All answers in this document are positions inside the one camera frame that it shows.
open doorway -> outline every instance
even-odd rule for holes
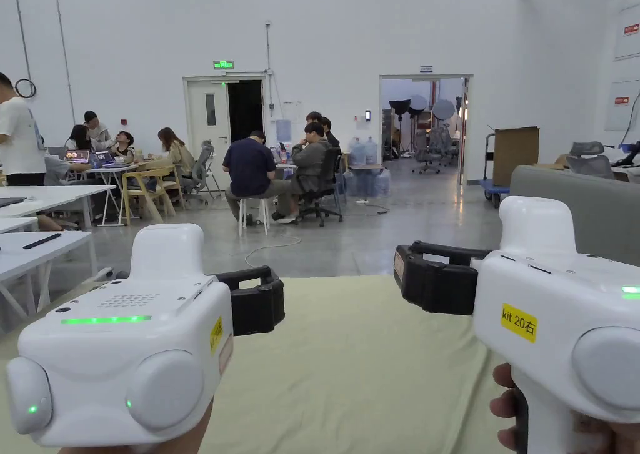
[[[417,173],[448,173],[462,184],[470,80],[471,76],[464,75],[380,76],[380,130],[384,158],[411,159]],[[433,106],[441,100],[451,102],[455,108],[451,109],[451,116],[447,119],[438,119],[433,113]],[[447,130],[451,138],[451,155],[435,162],[435,169],[432,169],[433,165],[422,169],[421,158],[416,158],[416,155],[424,149],[425,139],[429,147],[431,132],[436,129]]]
[[[252,131],[264,132],[263,82],[241,79],[226,84],[229,93],[229,128],[231,142],[247,137]]]

door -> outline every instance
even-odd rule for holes
[[[189,141],[193,156],[197,158],[203,141],[210,139],[214,147],[214,159],[211,165],[213,175],[224,190],[231,181],[228,173],[222,170],[222,161],[231,142],[229,129],[229,98],[226,83],[223,81],[187,81],[187,99],[189,116]],[[215,189],[212,179],[209,187]]]

person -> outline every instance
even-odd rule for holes
[[[44,138],[41,136],[42,144],[44,145]],[[69,171],[84,172],[92,168],[91,164],[73,164],[60,159],[58,156],[45,153],[44,163],[47,167],[47,172],[44,178],[45,186],[62,186],[63,181],[66,180],[66,176]]]
[[[211,410],[213,401],[204,413],[202,420],[197,425],[175,439],[167,440],[156,446],[148,454],[198,454],[203,438],[211,421]],[[62,448],[58,454],[133,454],[129,447],[106,447],[106,448]]]
[[[267,199],[286,193],[289,182],[277,180],[273,153],[264,145],[267,137],[262,131],[254,131],[249,137],[234,141],[226,151],[222,169],[231,176],[231,186],[224,191],[231,212],[240,219],[240,199],[257,197]],[[254,219],[247,215],[247,225]]]
[[[43,186],[44,145],[33,114],[0,73],[0,162],[9,186]]]
[[[184,141],[180,139],[171,128],[162,128],[158,132],[158,139],[162,142],[162,149],[165,153],[168,153],[168,155],[163,157],[150,154],[150,158],[160,163],[150,162],[147,163],[144,168],[153,169],[154,166],[161,167],[162,161],[167,161],[177,167],[178,176],[190,178],[191,169],[193,169],[196,161],[193,159],[187,146],[184,145]]]
[[[334,133],[331,132],[331,120],[328,117],[322,117],[322,127],[324,128],[324,137],[332,147],[340,149],[340,141]]]
[[[84,113],[84,125],[89,130],[89,138],[105,143],[111,140],[109,129],[100,122],[98,115],[94,111]]]
[[[322,124],[323,115],[318,111],[311,111],[308,115],[306,115],[306,123],[320,123]]]
[[[299,217],[299,196],[321,188],[319,175],[330,148],[322,124],[312,122],[304,127],[304,137],[291,149],[291,160],[298,168],[289,181],[289,190],[277,198],[277,214],[273,216],[276,221],[281,224],[294,222]]]
[[[503,364],[494,369],[494,380],[498,385],[507,388],[502,396],[491,401],[489,408],[494,416],[504,419],[514,418],[516,415],[516,399],[513,392],[515,383],[511,376],[511,366]],[[640,452],[640,424],[610,423],[616,434],[616,454],[637,454]],[[507,449],[516,449],[515,428],[501,430],[498,440]]]
[[[116,135],[116,143],[111,146],[113,156],[124,158],[124,164],[131,164],[136,157],[133,147],[133,135],[127,131],[121,131]]]
[[[95,143],[89,138],[89,129],[84,124],[76,124],[71,130],[69,139],[64,143],[66,149],[75,151],[96,151]]]

cardboard box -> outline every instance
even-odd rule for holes
[[[496,129],[494,186],[511,185],[513,170],[538,162],[540,130],[537,127]]]

green led light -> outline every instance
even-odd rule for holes
[[[88,317],[84,319],[62,319],[60,324],[118,324],[123,322],[151,321],[151,316]]]

